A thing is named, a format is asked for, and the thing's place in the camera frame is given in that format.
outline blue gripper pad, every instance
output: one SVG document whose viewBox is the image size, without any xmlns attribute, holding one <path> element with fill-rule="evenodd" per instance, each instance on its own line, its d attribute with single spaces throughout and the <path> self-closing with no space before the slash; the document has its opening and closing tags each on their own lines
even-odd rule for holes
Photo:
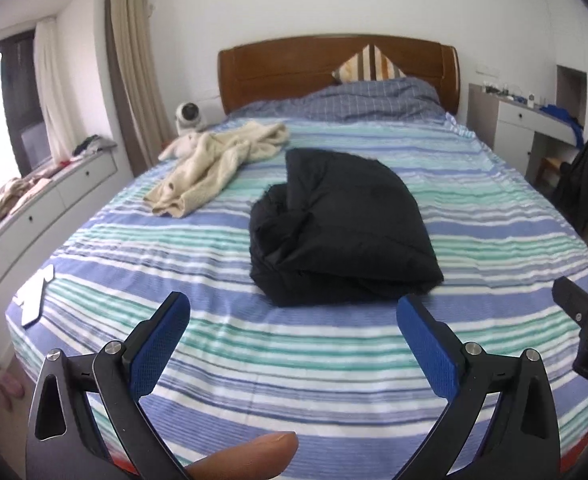
<svg viewBox="0 0 588 480">
<path fill-rule="evenodd" d="M 436 321 L 413 294 L 398 301 L 396 322 L 431 389 L 452 402 L 465 370 L 461 341 L 450 327 Z"/>
<path fill-rule="evenodd" d="M 187 296 L 172 292 L 154 315 L 140 322 L 125 341 L 123 366 L 132 397 L 152 393 L 189 323 Z"/>
</svg>

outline finger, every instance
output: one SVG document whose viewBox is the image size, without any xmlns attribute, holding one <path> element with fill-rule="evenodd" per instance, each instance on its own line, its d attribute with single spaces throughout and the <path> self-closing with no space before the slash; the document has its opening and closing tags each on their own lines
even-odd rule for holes
<svg viewBox="0 0 588 480">
<path fill-rule="evenodd" d="M 296 450 L 296 433 L 269 433 L 218 451 L 185 469 L 194 480 L 268 480 L 285 471 Z"/>
</svg>

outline window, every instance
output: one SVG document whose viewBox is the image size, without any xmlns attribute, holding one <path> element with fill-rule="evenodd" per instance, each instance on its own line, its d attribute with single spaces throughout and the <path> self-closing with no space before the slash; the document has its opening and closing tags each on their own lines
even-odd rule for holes
<svg viewBox="0 0 588 480">
<path fill-rule="evenodd" d="M 50 159 L 31 31 L 0 42 L 0 186 Z"/>
</svg>

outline fingernail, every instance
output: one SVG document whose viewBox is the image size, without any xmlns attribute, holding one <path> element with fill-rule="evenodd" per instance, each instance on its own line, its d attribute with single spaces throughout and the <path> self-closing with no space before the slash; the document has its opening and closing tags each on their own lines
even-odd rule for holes
<svg viewBox="0 0 588 480">
<path fill-rule="evenodd" d="M 296 434 L 294 431 L 279 431 L 278 433 L 267 433 L 254 439 L 254 442 L 261 444 L 276 444 L 279 440 L 283 440 L 285 437 Z"/>
</svg>

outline striped bedsheet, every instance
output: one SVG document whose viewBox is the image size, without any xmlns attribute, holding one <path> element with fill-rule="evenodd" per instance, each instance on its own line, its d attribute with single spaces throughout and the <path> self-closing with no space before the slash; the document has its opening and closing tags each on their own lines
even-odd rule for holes
<svg viewBox="0 0 588 480">
<path fill-rule="evenodd" d="M 571 369 L 578 327 L 552 302 L 551 285 L 567 275 L 588 291 L 588 248 L 554 208 L 452 123 L 288 126 L 290 148 L 375 157 L 402 177 L 445 276 L 424 303 L 462 341 L 488 352 L 538 349 L 562 451 L 575 444 L 588 430 L 588 382 Z M 399 333 L 394 303 L 274 308 L 253 285 L 250 208 L 286 179 L 283 153 L 244 167 L 187 218 L 156 218 L 142 196 L 172 166 L 140 176 L 53 254 L 56 279 L 39 322 L 24 330 L 10 305 L 8 325 L 29 375 L 51 348 L 79 354 L 124 339 L 179 290 L 191 300 L 191 321 L 141 405 L 181 462 L 292 430 L 300 447 L 283 478 L 391 479 L 446 404 Z M 474 456 L 496 399 L 488 396 L 456 467 Z M 117 449 L 103 407 L 90 402 Z"/>
</svg>

